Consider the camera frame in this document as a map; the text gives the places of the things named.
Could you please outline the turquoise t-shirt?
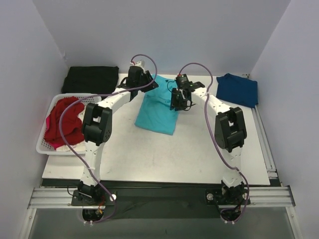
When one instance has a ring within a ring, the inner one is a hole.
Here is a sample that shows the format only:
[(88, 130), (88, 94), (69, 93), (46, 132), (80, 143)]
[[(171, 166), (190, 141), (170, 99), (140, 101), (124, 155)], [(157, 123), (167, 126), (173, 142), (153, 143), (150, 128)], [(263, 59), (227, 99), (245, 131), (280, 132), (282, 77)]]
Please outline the turquoise t-shirt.
[(171, 91), (176, 87), (172, 79), (157, 75), (158, 87), (145, 93), (135, 126), (149, 131), (173, 135), (178, 112), (170, 109)]

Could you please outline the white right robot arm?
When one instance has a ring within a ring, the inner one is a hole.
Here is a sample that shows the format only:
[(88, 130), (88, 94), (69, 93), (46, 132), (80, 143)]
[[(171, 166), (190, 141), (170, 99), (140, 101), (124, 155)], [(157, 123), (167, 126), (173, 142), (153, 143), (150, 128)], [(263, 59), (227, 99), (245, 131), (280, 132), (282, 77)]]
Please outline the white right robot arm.
[(204, 84), (190, 81), (186, 74), (177, 75), (175, 81), (177, 87), (171, 91), (170, 109), (186, 111), (194, 104), (202, 107), (209, 134), (226, 167), (222, 176), (226, 188), (221, 190), (221, 199), (233, 203), (239, 197), (236, 187), (243, 182), (241, 152), (247, 138), (243, 111), (221, 102), (208, 92)]

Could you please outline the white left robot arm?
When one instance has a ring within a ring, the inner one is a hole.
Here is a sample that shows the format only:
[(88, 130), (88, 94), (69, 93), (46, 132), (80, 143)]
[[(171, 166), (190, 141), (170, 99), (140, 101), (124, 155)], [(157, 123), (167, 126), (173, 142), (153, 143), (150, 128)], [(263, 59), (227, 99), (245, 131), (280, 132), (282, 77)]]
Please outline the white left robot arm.
[(157, 87), (150, 72), (145, 70), (145, 62), (140, 60), (131, 64), (128, 76), (116, 88), (115, 95), (87, 105), (82, 123), (85, 166), (78, 193), (89, 205), (97, 204), (104, 195), (104, 190), (99, 185), (100, 166), (103, 148), (112, 134), (113, 113), (132, 101), (139, 91), (145, 93)]

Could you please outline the black folded t-shirt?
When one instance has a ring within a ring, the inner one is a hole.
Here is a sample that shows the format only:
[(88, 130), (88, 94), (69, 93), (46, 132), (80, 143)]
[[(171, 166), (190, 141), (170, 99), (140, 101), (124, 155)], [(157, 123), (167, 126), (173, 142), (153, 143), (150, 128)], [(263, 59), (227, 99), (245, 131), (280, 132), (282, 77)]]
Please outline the black folded t-shirt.
[(117, 66), (73, 66), (70, 67), (64, 79), (61, 92), (66, 93), (91, 93), (110, 94), (119, 80)]

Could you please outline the folded navy blue t-shirt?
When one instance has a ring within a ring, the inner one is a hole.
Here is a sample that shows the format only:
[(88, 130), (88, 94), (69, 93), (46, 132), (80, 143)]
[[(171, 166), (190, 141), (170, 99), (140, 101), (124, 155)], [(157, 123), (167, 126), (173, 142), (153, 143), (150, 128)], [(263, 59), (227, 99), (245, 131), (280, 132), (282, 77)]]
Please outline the folded navy blue t-shirt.
[(216, 77), (216, 97), (220, 100), (254, 108), (258, 104), (258, 83), (232, 74)]

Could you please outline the red t-shirt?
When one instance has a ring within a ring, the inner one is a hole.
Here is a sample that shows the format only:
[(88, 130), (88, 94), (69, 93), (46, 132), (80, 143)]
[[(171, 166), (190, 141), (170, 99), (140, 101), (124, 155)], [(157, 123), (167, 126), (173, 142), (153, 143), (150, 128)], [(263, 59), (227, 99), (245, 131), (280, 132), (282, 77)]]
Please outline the red t-shirt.
[[(50, 116), (50, 129), (46, 134), (46, 140), (51, 143), (58, 143), (61, 146), (65, 145), (60, 130), (59, 122), (63, 111), (73, 102), (77, 101), (77, 97), (67, 97), (57, 101), (56, 105), (51, 110)], [(83, 103), (79, 102), (73, 105), (65, 114), (62, 119), (62, 131), (67, 140), (71, 144), (78, 144), (84, 140), (82, 134), (82, 121), (77, 117), (80, 112), (85, 110)]]

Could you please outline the white t-shirt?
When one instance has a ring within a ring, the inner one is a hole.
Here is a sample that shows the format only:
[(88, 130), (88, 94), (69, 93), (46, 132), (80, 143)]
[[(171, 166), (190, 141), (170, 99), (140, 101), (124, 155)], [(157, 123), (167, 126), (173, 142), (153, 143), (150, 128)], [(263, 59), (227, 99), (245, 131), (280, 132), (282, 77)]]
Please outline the white t-shirt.
[[(82, 112), (80, 112), (77, 117), (78, 117), (81, 121), (83, 121), (84, 114), (85, 114), (85, 110), (83, 110)], [(75, 151), (77, 151), (77, 152), (79, 152), (79, 151), (84, 151), (84, 150), (85, 150), (85, 141), (83, 140), (83, 141), (81, 141), (81, 142), (78, 143), (78, 144), (71, 144), (71, 147), (72, 147)], [(56, 148), (56, 151), (57, 151), (57, 152), (70, 152), (71, 150), (70, 150), (70, 148), (69, 148), (67, 145), (62, 145), (62, 146)]]

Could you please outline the white plastic laundry basket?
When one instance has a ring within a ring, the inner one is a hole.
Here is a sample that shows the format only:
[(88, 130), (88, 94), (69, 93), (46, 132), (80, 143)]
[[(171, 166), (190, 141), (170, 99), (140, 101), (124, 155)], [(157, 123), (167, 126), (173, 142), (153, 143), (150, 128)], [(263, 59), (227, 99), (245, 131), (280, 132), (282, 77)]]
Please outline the white plastic laundry basket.
[(61, 137), (59, 121), (63, 111), (77, 100), (81, 102), (67, 111), (62, 121), (62, 130), (71, 147), (78, 154), (85, 153), (84, 136), (81, 133), (84, 112), (89, 103), (101, 101), (101, 97), (89, 97), (87, 93), (59, 94), (53, 98), (36, 145), (38, 153), (59, 156), (73, 154)]

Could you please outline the pink garment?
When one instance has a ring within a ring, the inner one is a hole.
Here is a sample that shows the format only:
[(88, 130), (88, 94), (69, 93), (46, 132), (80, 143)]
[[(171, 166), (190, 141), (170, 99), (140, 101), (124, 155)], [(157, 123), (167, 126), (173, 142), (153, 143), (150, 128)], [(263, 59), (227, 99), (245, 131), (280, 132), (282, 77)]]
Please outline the pink garment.
[[(48, 116), (45, 120), (45, 124), (46, 124), (46, 129), (45, 129), (45, 134), (44, 134), (44, 139), (46, 140), (46, 134), (48, 133), (49, 129), (50, 129), (50, 116)], [(52, 146), (54, 148), (54, 150), (56, 150), (58, 147), (60, 147), (61, 145), (58, 143), (51, 143), (49, 141), (46, 140), (46, 142)]]

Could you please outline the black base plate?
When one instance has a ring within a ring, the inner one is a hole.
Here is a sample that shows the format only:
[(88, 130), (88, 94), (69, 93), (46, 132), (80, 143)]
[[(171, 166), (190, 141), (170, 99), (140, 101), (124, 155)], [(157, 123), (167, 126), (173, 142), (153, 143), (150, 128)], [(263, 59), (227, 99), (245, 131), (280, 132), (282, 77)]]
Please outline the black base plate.
[(224, 183), (155, 183), (105, 181), (80, 183), (71, 205), (82, 207), (83, 218), (99, 221), (110, 215), (118, 219), (210, 219), (238, 221), (250, 205), (244, 183), (227, 188)]

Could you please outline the aluminium frame rail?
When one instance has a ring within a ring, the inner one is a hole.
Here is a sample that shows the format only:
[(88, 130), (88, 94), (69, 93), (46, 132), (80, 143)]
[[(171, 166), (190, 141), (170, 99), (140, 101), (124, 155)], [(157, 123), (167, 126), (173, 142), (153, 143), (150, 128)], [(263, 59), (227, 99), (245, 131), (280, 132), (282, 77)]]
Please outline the aluminium frame rail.
[(201, 202), (220, 207), (243, 204), (248, 199), (250, 207), (291, 207), (295, 201), (290, 187), (252, 187), (249, 193), (240, 193), (239, 198), (227, 196), (219, 187), (115, 187), (112, 196), (102, 196), (98, 202), (87, 199), (70, 188), (35, 188), (28, 204), (30, 209), (68, 208), (95, 209), (124, 202)]

